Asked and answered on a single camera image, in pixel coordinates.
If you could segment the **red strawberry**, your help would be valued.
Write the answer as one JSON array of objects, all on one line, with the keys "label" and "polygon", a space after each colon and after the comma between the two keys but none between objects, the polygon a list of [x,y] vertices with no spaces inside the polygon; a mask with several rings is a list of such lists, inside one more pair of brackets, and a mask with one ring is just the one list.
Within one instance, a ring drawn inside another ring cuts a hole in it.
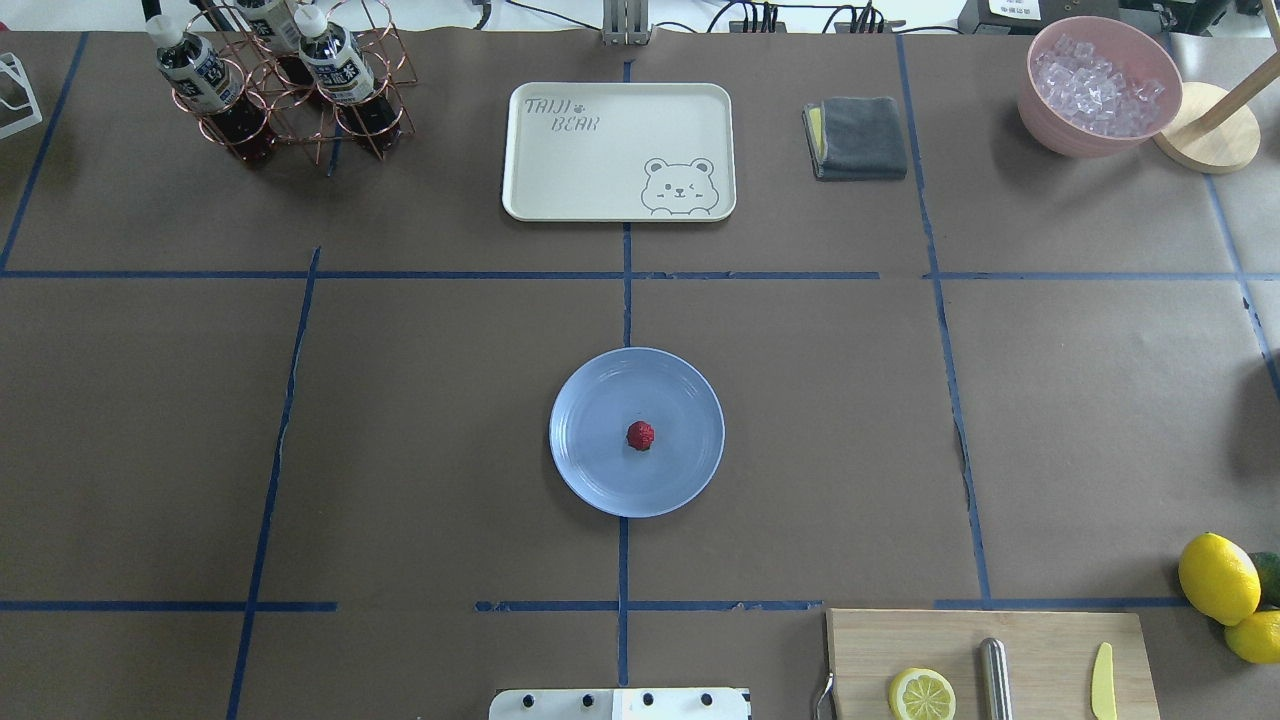
[{"label": "red strawberry", "polygon": [[649,451],[655,442],[655,428],[649,421],[644,420],[634,421],[627,428],[625,436],[628,447],[639,452]]}]

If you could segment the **grey folded cloth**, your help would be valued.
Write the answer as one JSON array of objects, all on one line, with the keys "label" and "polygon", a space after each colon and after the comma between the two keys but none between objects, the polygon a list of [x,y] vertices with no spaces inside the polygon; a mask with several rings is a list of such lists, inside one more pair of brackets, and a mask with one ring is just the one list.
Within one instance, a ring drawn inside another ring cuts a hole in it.
[{"label": "grey folded cloth", "polygon": [[828,97],[809,102],[803,120],[818,181],[901,181],[908,155],[892,97]]}]

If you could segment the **dark drink bottle two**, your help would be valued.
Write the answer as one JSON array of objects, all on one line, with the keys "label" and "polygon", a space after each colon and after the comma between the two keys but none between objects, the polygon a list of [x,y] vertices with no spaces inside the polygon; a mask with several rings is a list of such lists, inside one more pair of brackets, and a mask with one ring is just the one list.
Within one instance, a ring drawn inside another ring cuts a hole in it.
[{"label": "dark drink bottle two", "polygon": [[337,110],[338,124],[367,151],[383,156],[401,137],[401,120],[387,86],[366,63],[355,36],[314,4],[294,9],[300,58],[321,95]]}]

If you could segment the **lemon half slice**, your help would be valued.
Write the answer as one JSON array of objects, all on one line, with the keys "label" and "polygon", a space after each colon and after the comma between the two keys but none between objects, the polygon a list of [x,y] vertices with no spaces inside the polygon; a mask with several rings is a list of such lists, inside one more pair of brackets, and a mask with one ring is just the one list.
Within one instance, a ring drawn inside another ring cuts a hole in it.
[{"label": "lemon half slice", "polygon": [[950,680],[928,667],[906,667],[890,683],[893,719],[955,719],[957,698]]}]

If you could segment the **dark drink bottle one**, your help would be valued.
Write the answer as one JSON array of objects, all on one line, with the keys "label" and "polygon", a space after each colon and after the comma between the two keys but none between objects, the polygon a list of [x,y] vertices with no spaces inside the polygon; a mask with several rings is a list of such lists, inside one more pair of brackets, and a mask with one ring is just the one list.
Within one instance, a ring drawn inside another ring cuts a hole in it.
[{"label": "dark drink bottle one", "polygon": [[243,72],[207,38],[169,15],[151,17],[145,29],[155,46],[155,67],[175,104],[196,115],[202,131],[239,160],[265,161],[275,135],[266,111],[247,94]]}]

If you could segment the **steel muddler rod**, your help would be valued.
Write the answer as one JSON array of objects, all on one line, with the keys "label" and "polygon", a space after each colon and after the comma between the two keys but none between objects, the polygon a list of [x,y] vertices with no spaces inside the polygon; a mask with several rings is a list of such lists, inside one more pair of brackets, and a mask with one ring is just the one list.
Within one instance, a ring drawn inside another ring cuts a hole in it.
[{"label": "steel muddler rod", "polygon": [[980,670],[988,719],[1014,719],[1012,688],[1006,644],[995,637],[979,643]]}]

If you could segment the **dark drink bottle three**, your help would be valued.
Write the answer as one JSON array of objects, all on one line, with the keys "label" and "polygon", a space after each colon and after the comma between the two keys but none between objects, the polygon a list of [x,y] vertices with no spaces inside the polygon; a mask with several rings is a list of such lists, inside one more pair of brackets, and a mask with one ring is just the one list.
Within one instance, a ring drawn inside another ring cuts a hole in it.
[{"label": "dark drink bottle three", "polygon": [[300,56],[302,36],[294,22],[297,1],[233,1],[232,5],[266,59],[264,76],[282,90],[293,91],[296,97],[323,109],[324,97],[315,90],[315,78]]}]

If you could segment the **wooden cutting board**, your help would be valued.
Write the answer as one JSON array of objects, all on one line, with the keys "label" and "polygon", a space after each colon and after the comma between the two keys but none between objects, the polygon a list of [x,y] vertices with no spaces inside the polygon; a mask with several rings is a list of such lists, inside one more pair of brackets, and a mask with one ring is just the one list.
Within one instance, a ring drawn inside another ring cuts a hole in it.
[{"label": "wooden cutting board", "polygon": [[936,670],[957,719],[986,717],[980,642],[1002,641],[1015,719],[1092,719],[1102,643],[1114,650],[1120,719],[1161,716],[1140,620],[1129,612],[828,609],[826,639],[838,719],[891,719],[890,685],[908,667]]}]

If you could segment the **pink bowl of ice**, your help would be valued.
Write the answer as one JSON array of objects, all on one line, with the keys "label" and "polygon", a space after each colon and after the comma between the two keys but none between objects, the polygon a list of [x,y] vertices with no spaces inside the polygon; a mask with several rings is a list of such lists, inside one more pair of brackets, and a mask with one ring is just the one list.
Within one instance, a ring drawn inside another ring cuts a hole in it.
[{"label": "pink bowl of ice", "polygon": [[1164,131],[1181,108],[1181,86],[1169,53],[1143,31],[1105,17],[1069,17],[1032,41],[1018,114],[1056,154],[1106,158]]}]

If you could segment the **yellow plastic knife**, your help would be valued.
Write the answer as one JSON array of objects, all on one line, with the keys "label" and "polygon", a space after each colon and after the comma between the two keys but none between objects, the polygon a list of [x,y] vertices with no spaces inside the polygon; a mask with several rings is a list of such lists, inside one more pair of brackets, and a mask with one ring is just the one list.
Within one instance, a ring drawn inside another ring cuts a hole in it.
[{"label": "yellow plastic knife", "polygon": [[1117,719],[1114,647],[1108,642],[1101,642],[1094,652],[1091,669],[1091,711],[1098,720]]}]

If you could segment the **yellow lemon front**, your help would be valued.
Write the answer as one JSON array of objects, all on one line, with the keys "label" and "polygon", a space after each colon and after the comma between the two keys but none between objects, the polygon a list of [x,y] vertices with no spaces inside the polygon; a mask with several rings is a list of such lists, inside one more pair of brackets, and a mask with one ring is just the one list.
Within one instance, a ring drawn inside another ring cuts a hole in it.
[{"label": "yellow lemon front", "polygon": [[1261,602],[1253,561],[1216,533],[1201,533],[1187,543],[1178,560],[1178,580],[1192,607],[1222,626],[1242,623]]}]

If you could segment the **yellow lemon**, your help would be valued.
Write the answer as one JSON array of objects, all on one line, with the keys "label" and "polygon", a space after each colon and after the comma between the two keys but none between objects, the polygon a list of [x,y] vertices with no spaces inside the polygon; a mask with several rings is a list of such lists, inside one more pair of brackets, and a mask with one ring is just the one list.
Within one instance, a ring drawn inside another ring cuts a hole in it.
[{"label": "yellow lemon", "polygon": [[1192,607],[1222,626],[1242,623],[1261,602],[1253,561],[1216,533],[1201,533],[1187,543],[1178,560],[1178,580]]},{"label": "yellow lemon", "polygon": [[1279,610],[1260,610],[1224,628],[1228,648],[1248,664],[1279,664]]}]

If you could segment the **yellow lemon back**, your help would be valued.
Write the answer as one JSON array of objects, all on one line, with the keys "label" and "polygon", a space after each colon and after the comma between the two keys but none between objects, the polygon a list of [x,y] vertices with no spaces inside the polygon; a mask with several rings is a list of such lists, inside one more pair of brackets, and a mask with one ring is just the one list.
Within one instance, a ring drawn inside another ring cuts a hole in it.
[{"label": "yellow lemon back", "polygon": [[1248,664],[1279,664],[1279,610],[1260,610],[1224,628],[1228,648]]}]

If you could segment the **aluminium frame post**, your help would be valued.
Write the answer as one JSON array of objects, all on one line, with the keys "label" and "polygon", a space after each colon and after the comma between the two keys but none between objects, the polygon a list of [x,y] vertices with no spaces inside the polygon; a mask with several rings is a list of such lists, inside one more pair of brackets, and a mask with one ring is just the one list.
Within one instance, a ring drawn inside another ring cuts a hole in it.
[{"label": "aluminium frame post", "polygon": [[605,46],[643,46],[652,40],[648,0],[604,0],[602,42]]}]

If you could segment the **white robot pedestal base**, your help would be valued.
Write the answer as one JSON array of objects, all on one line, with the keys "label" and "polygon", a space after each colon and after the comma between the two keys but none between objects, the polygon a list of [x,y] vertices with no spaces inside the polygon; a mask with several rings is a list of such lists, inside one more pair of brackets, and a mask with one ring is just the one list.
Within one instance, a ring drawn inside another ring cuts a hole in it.
[{"label": "white robot pedestal base", "polygon": [[489,719],[751,719],[750,691],[732,687],[508,689]]}]

